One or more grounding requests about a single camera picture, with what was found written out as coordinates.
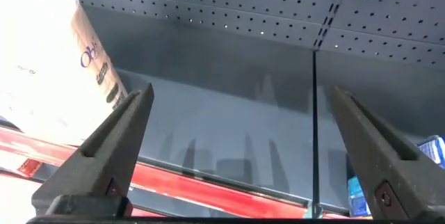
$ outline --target red shelf edge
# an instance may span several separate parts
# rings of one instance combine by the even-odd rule
[[[0,150],[61,166],[75,147],[30,138],[0,127]],[[132,186],[248,218],[302,218],[307,209],[287,202],[225,188],[137,163]]]

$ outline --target blue product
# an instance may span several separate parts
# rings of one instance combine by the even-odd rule
[[[417,145],[426,156],[445,169],[445,142],[442,137],[431,136]]]
[[[357,176],[348,180],[349,210],[351,217],[370,216],[368,204],[364,198],[362,188]]]
[[[445,142],[440,136],[428,137],[417,145],[419,149],[430,157],[437,165],[445,169]],[[364,198],[357,176],[348,180],[349,212],[351,217],[371,216],[368,204]]]

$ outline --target plastic package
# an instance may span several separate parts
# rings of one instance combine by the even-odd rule
[[[80,145],[127,96],[79,0],[0,0],[0,115]]]

